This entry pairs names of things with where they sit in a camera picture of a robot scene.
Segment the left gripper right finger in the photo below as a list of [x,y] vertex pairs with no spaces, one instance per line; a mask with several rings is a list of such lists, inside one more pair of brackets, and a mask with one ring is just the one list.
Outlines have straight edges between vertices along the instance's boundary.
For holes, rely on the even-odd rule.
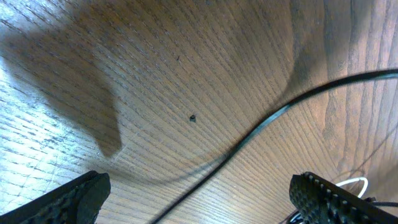
[[289,217],[289,223],[397,223],[396,216],[381,210],[381,207],[396,207],[396,202],[361,199],[312,172],[292,176],[289,198],[297,209]]

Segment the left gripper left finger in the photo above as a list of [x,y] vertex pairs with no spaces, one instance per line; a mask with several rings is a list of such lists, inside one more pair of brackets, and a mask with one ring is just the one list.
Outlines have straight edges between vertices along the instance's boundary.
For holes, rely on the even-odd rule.
[[109,174],[92,170],[1,215],[1,223],[94,223],[110,191]]

